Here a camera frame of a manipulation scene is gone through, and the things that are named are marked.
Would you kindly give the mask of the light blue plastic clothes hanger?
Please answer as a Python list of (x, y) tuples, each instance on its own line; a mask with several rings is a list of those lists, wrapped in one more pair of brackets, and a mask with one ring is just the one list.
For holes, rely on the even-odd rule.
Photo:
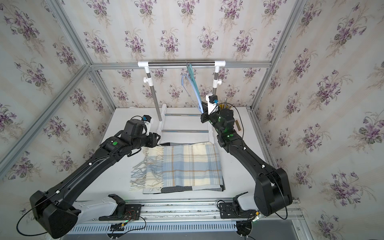
[[(185, 89), (185, 90), (187, 90), (186, 88), (185, 88), (185, 81), (188, 81), (189, 83), (190, 83), (190, 80), (189, 80), (189, 75), (188, 74), (183, 74), (182, 75), (182, 77), (181, 77), (181, 83), (182, 83), (182, 87)], [(200, 105), (199, 105), (199, 103), (198, 103), (198, 108), (199, 108), (199, 111), (200, 111), (200, 113), (202, 114), (203, 113), (203, 103), (201, 103)]]

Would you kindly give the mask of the blue cream plaid scarf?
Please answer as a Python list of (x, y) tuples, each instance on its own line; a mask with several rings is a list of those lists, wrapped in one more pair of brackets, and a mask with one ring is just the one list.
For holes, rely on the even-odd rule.
[(144, 148), (144, 159), (133, 167), (131, 191), (167, 194), (225, 189), (221, 159), (210, 142)]

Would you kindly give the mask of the teal plastic clothes hanger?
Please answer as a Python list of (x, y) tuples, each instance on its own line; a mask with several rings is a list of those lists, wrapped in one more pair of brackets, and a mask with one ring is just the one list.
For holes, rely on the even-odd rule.
[(190, 83), (194, 89), (194, 92), (196, 94), (196, 97), (197, 97), (197, 101), (199, 103), (199, 105), (202, 103), (201, 101), (201, 97), (200, 97), (200, 93), (199, 93), (199, 90), (198, 90), (198, 86), (197, 86), (197, 83), (196, 83), (196, 80), (195, 80), (195, 74), (194, 74), (194, 70), (193, 70), (193, 67), (191, 64), (187, 64), (187, 71), (188, 71), (188, 74), (189, 74), (189, 80), (190, 80)]

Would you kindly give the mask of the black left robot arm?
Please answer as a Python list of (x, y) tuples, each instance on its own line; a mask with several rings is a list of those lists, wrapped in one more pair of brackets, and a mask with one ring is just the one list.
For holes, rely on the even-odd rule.
[(151, 117), (128, 120), (125, 128), (106, 139), (94, 154), (66, 179), (49, 190), (30, 197), (35, 220), (54, 239), (66, 235), (76, 225), (92, 219), (123, 220), (126, 202), (116, 194), (101, 200), (78, 204), (81, 193), (104, 171), (123, 157), (137, 154), (143, 147), (153, 148), (160, 135), (150, 132)]

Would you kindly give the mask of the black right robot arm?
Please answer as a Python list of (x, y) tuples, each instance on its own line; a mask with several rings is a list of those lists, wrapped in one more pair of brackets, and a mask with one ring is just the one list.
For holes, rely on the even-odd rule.
[(263, 215), (270, 216), (293, 203), (289, 178), (285, 170), (263, 161), (234, 130), (234, 112), (230, 109), (203, 107), (201, 122), (210, 122), (217, 132), (218, 144), (235, 157), (255, 181), (252, 203)]

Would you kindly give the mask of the yellow pen holder cup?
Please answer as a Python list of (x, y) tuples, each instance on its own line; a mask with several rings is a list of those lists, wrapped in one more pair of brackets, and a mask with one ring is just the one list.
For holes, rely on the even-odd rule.
[(231, 105), (228, 103), (228, 98), (225, 98), (223, 102), (219, 104), (219, 109), (231, 109)]

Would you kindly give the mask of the white and steel clothes rack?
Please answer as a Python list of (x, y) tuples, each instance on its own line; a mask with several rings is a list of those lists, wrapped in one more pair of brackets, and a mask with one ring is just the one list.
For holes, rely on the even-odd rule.
[[(223, 68), (226, 66), (225, 61), (193, 62), (193, 63), (188, 63), (186, 61), (185, 62), (164, 62), (164, 63), (145, 62), (145, 61), (139, 61), (138, 62), (138, 67), (144, 68), (146, 71), (147, 77), (144, 78), (144, 82), (149, 85), (149, 87), (152, 91), (152, 97), (154, 100), (155, 108), (157, 110), (158, 119), (159, 119), (159, 126), (158, 126), (157, 133), (163, 137), (164, 136), (169, 137), (171, 134), (177, 134), (179, 137), (184, 136), (186, 134), (206, 134), (208, 136), (208, 141), (210, 143), (214, 144), (215, 141), (214, 141), (214, 134), (213, 134), (212, 127), (207, 127), (205, 130), (166, 130), (164, 128), (165, 123), (167, 123), (167, 122), (176, 123), (177, 121), (174, 121), (171, 119), (167, 120), (167, 118), (175, 116), (175, 115), (172, 115), (172, 114), (168, 115), (167, 114), (167, 105), (166, 104), (163, 104), (162, 108), (160, 109), (159, 103), (157, 100), (157, 96), (156, 96), (155, 87), (154, 87), (154, 81), (152, 78), (153, 74), (152, 74), (150, 69), (151, 68), (154, 68), (154, 69), (160, 69), (160, 68), (175, 68), (175, 69), (180, 68), (181, 69), (181, 68), (185, 68), (186, 71), (184, 72), (184, 74), (188, 74), (187, 64), (191, 64), (192, 67), (199, 67), (199, 68), (213, 67), (215, 69), (214, 70), (213, 89), (212, 89), (212, 93), (215, 94), (217, 91), (217, 87), (222, 84), (222, 80), (219, 79), (218, 74), (219, 74), (220, 68)], [(182, 83), (181, 83), (180, 87), (172, 85), (172, 86), (170, 86), (170, 89), (169, 89), (169, 95), (171, 96), (171, 98), (173, 100), (176, 100), (176, 101), (179, 100), (181, 93), (187, 93), (187, 92), (188, 91), (182, 87)]]

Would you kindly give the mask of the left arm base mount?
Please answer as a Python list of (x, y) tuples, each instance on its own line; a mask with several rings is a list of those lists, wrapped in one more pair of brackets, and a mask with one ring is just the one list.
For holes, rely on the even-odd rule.
[(99, 200), (75, 202), (73, 207), (80, 210), (77, 224), (98, 221), (138, 220), (141, 213), (141, 204), (128, 204), (116, 194), (108, 195)]

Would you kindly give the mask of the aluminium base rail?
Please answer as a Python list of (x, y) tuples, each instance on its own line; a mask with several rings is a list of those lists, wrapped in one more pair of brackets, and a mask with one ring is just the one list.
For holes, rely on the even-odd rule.
[(228, 210), (221, 212), (219, 204), (213, 201), (187, 202), (145, 202), (142, 204), (138, 220), (87, 221), (70, 230), (71, 235), (105, 234), (121, 237), (129, 233), (197, 233), (197, 232), (239, 232), (241, 223), (249, 221), (245, 232), (255, 234), (267, 226), (272, 231), (292, 230), (301, 237), (308, 230), (301, 210), (287, 208), (286, 220), (272, 214), (265, 217), (259, 214), (255, 219), (249, 216), (238, 218)]

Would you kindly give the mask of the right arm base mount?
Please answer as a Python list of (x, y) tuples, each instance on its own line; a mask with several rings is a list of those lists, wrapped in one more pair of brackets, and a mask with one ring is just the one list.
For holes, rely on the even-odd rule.
[(233, 198), (232, 202), (225, 202), (223, 200), (218, 200), (216, 203), (216, 206), (220, 212), (220, 218), (221, 219), (247, 219), (253, 220), (255, 217), (257, 217), (260, 212), (258, 210), (244, 210), (242, 209), (239, 197), (246, 195), (248, 196), (248, 192), (241, 193), (239, 195), (236, 195)]

